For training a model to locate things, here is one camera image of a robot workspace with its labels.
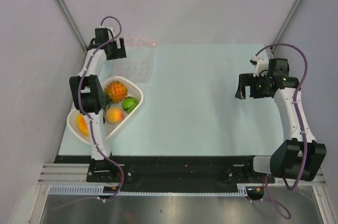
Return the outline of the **toy orange mango slice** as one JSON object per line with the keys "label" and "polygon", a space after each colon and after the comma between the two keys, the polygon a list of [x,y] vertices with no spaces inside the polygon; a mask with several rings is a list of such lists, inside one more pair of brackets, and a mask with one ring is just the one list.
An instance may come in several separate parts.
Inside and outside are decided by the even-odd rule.
{"label": "toy orange mango slice", "polygon": [[89,131],[88,131],[88,127],[87,127],[87,123],[83,117],[82,114],[78,114],[76,117],[76,124],[77,127],[80,131],[80,133],[84,136],[88,136],[89,135]]}

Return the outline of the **aluminium frame post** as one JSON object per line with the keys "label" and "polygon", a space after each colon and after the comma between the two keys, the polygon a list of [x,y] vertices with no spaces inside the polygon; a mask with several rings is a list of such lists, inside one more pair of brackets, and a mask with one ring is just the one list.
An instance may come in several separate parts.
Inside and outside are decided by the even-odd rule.
{"label": "aluminium frame post", "polygon": [[61,14],[63,15],[68,27],[70,28],[73,36],[75,37],[77,43],[80,45],[81,49],[83,51],[86,51],[86,43],[84,41],[84,38],[82,37],[78,26],[76,25],[76,22],[74,20],[74,18],[72,17],[72,14],[67,6],[67,4],[65,3],[64,0],[54,0],[57,7],[59,8]]}
{"label": "aluminium frame post", "polygon": [[282,25],[280,26],[276,36],[273,39],[273,43],[278,43],[281,41],[284,34],[287,32],[289,26],[292,23],[293,18],[295,17],[297,11],[299,10],[303,0],[294,0],[290,10],[288,11]]}

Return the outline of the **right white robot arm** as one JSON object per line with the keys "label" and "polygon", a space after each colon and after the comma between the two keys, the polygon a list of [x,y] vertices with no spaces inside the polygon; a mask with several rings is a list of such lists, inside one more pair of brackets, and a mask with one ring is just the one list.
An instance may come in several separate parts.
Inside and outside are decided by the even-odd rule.
{"label": "right white robot arm", "polygon": [[286,59],[265,60],[252,57],[253,73],[239,75],[237,99],[245,99],[246,87],[254,99],[271,97],[277,105],[284,141],[271,156],[255,156],[253,164],[243,169],[249,182],[257,182],[262,174],[275,178],[312,181],[326,156],[324,144],[317,143],[305,118],[298,89],[299,81],[289,76]]}

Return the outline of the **green toy watermelon ball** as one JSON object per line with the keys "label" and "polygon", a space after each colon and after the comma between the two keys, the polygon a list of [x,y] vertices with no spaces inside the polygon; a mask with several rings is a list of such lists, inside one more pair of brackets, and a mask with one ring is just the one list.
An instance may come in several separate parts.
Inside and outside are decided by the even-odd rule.
{"label": "green toy watermelon ball", "polygon": [[122,102],[122,108],[125,112],[131,113],[138,105],[139,101],[133,96],[126,97]]}

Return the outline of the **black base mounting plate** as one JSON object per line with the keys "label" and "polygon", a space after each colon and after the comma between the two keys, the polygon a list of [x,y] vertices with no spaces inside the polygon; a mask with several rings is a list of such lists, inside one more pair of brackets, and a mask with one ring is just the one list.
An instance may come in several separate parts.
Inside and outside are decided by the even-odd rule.
{"label": "black base mounting plate", "polygon": [[[273,178],[253,170],[252,156],[115,156],[118,178],[105,183],[115,191],[160,190],[174,192],[221,192],[245,184],[248,196],[259,200]],[[87,164],[89,156],[58,155],[57,164]]]}

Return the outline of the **left aluminium frame post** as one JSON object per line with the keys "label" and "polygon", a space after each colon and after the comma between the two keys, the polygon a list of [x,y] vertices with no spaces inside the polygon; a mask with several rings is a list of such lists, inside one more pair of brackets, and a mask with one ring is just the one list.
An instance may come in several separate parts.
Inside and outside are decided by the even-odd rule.
{"label": "left aluminium frame post", "polygon": [[54,0],[57,7],[59,8],[61,14],[63,15],[68,27],[70,28],[73,36],[75,37],[77,43],[80,45],[81,49],[83,51],[86,51],[86,43],[84,41],[84,38],[82,37],[78,26],[76,25],[76,22],[74,20],[74,18],[72,17],[72,14],[67,6],[67,4],[65,3],[64,0]]}

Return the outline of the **right aluminium frame post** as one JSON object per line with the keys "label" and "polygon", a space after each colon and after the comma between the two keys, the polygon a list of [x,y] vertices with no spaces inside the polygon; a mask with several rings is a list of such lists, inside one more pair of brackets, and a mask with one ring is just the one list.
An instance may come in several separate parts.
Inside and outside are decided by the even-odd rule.
{"label": "right aluminium frame post", "polygon": [[273,39],[273,43],[278,43],[281,41],[284,34],[287,32],[289,26],[292,23],[293,18],[295,17],[297,11],[299,10],[303,0],[294,0],[290,10],[288,11],[282,25],[280,26],[276,36]]}

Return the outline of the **clear zip top bag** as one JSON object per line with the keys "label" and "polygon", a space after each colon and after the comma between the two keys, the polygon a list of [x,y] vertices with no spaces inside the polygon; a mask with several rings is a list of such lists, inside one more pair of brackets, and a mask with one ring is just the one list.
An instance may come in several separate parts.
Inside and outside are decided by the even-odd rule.
{"label": "clear zip top bag", "polygon": [[125,41],[126,58],[118,59],[113,66],[113,75],[132,82],[147,83],[151,80],[156,44],[141,39]]}

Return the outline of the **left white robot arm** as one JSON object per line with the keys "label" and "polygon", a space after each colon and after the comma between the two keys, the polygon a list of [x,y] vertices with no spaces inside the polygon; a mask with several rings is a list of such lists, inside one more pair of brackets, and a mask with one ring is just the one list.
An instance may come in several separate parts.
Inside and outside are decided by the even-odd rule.
{"label": "left white robot arm", "polygon": [[84,116],[92,149],[87,182],[109,182],[123,174],[111,159],[111,150],[106,140],[104,110],[109,100],[98,74],[107,60],[125,57],[124,39],[120,38],[117,43],[112,29],[100,26],[95,29],[95,37],[87,48],[81,71],[69,79],[73,103]]}

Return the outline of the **orange toy pineapple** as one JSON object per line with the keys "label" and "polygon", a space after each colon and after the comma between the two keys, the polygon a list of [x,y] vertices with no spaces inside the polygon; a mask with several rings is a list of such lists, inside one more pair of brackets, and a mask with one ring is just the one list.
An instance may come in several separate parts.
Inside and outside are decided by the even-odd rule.
{"label": "orange toy pineapple", "polygon": [[119,104],[122,102],[128,93],[126,86],[120,81],[112,81],[105,88],[105,93],[108,98],[106,109],[112,105]]}

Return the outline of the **white perforated plastic basket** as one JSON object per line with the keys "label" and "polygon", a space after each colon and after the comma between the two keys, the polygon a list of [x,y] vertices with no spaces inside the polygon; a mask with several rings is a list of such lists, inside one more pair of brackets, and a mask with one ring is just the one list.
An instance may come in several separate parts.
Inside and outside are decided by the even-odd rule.
{"label": "white perforated plastic basket", "polygon": [[[103,88],[103,90],[105,90],[108,85],[110,83],[112,83],[113,81],[119,81],[120,83],[122,83],[126,88],[127,88],[127,96],[126,97],[135,97],[138,100],[138,105],[131,111],[131,112],[126,112],[123,110],[123,102],[120,101],[118,103],[112,103],[110,102],[107,106],[107,108],[119,108],[120,111],[122,111],[124,113],[124,119],[119,121],[118,123],[110,123],[108,121],[105,121],[104,123],[104,129],[105,129],[105,136],[106,136],[106,140],[109,141],[113,136],[115,136],[124,125],[127,124],[127,122],[131,119],[131,117],[133,117],[137,111],[138,108],[140,108],[143,104],[144,101],[144,94],[142,92],[142,90],[133,82],[131,82],[130,80],[121,77],[121,76],[113,76],[108,78],[107,80],[105,80],[101,86]],[[80,114],[80,112],[73,108],[67,117],[67,127],[68,129],[72,132],[72,134],[78,138],[80,141],[82,141],[83,143],[90,145],[90,137],[87,135],[84,135],[77,123],[76,123],[76,117]]]}

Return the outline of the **toy peach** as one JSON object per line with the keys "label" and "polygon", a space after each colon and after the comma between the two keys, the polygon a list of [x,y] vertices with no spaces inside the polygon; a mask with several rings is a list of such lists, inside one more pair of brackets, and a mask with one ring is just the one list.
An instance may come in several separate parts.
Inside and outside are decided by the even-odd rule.
{"label": "toy peach", "polygon": [[124,113],[118,107],[110,107],[105,117],[109,123],[120,123],[124,119]]}

